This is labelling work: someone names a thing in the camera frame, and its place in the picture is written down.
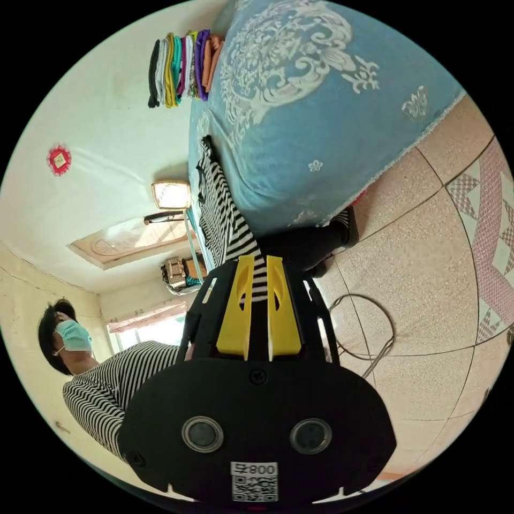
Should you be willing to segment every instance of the curtain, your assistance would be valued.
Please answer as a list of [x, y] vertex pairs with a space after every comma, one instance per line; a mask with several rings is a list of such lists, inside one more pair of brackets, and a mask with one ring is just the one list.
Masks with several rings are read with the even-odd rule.
[[108, 321], [107, 327], [112, 334], [125, 332], [133, 328], [146, 327], [147, 325], [158, 323], [159, 321], [174, 318], [175, 316], [185, 314], [186, 311], [186, 302], [176, 303], [176, 301], [174, 301], [173, 305], [165, 305], [149, 312], [135, 311], [132, 317], [126, 317], [122, 320], [114, 318]]

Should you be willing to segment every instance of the red wall decoration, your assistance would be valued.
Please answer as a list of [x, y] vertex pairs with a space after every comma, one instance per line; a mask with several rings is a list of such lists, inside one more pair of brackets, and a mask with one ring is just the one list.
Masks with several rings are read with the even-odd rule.
[[70, 168], [71, 153], [63, 145], [57, 145], [48, 152], [47, 165], [56, 177], [60, 177]]

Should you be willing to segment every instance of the blue bedspread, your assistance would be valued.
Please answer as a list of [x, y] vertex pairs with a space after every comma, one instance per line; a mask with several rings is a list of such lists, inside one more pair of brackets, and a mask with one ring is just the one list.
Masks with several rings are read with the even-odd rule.
[[464, 93], [411, 40], [331, 2], [236, 0], [220, 20], [213, 87], [191, 109], [190, 181], [194, 197], [210, 134], [256, 237], [327, 223]]

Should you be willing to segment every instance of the face mask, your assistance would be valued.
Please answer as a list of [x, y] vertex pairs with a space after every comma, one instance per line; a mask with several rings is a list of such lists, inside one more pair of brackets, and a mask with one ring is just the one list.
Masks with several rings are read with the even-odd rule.
[[63, 348], [66, 348], [69, 352], [93, 351], [93, 340], [91, 339], [89, 332], [76, 321], [66, 320], [59, 323], [55, 332], [63, 338]]

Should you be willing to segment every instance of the folded clothes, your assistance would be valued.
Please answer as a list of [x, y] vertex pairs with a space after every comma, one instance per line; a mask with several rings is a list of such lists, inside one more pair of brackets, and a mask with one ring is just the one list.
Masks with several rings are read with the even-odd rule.
[[209, 93], [213, 85], [214, 71], [216, 70], [216, 64], [220, 58], [221, 49], [223, 48], [224, 40], [219, 36], [211, 36], [211, 45], [213, 49], [213, 56], [209, 66], [209, 73], [207, 82], [205, 84], [205, 92]]
[[198, 87], [198, 94], [202, 100], [207, 100], [207, 94], [202, 86], [202, 74], [203, 74], [203, 53], [205, 51], [205, 43], [210, 35], [210, 30], [205, 29], [198, 33], [196, 39], [196, 45], [194, 48], [195, 57], [195, 71], [196, 71], [196, 86]]
[[164, 43], [165, 40], [159, 43], [159, 55], [157, 59], [157, 67], [155, 69], [155, 86], [157, 88], [157, 99], [160, 104], [164, 103], [164, 95], [163, 95], [163, 71], [166, 65], [166, 46]]
[[178, 36], [173, 38], [173, 60], [171, 62], [171, 74], [173, 84], [175, 86], [175, 95], [177, 105], [181, 102], [181, 97], [177, 92], [178, 81], [180, 79], [180, 64], [182, 62], [182, 40]]
[[178, 89], [177, 93], [182, 96], [185, 93], [187, 93], [186, 90], [186, 77], [189, 74], [189, 70], [187, 69], [187, 61], [186, 61], [186, 38], [182, 38], [182, 55], [181, 55], [181, 62], [180, 62], [180, 80], [178, 83]]
[[162, 49], [162, 56], [161, 56], [161, 64], [160, 64], [160, 82], [158, 84], [158, 87], [161, 88], [161, 104], [165, 105], [166, 102], [166, 80], [165, 80], [165, 74], [166, 74], [166, 59], [168, 58], [168, 51], [170, 48], [170, 43], [166, 38], [164, 38], [161, 41], [161, 49]]
[[175, 51], [175, 38], [172, 33], [166, 36], [168, 40], [168, 56], [166, 57], [166, 66], [164, 73], [164, 80], [166, 84], [166, 98], [164, 105], [168, 108], [176, 107], [177, 99], [175, 96], [175, 84], [173, 82], [173, 76], [171, 73], [171, 62], [173, 60], [173, 52]]
[[205, 47], [203, 49], [203, 70], [202, 70], [202, 85], [205, 87], [209, 81], [209, 71], [211, 60], [213, 58], [213, 47], [211, 43], [212, 36], [205, 40]]
[[155, 85], [155, 71], [157, 69], [157, 61], [159, 59], [159, 48], [161, 42], [157, 40], [152, 50], [152, 56], [150, 58], [150, 68], [148, 70], [148, 88], [150, 90], [150, 98], [148, 99], [148, 106], [153, 109], [159, 107], [157, 86]]
[[176, 107], [184, 95], [206, 101], [223, 43], [209, 29], [188, 31], [184, 37], [170, 32], [157, 40], [148, 70], [148, 106]]
[[191, 37], [191, 39], [188, 40], [191, 64], [188, 66], [188, 68], [189, 68], [189, 88], [187, 90], [187, 93], [191, 98], [195, 98], [198, 100], [200, 98], [200, 95], [198, 93], [198, 87], [196, 85], [196, 70], [195, 70], [195, 48], [196, 48], [196, 39], [198, 37], [198, 32], [190, 31], [189, 36]]

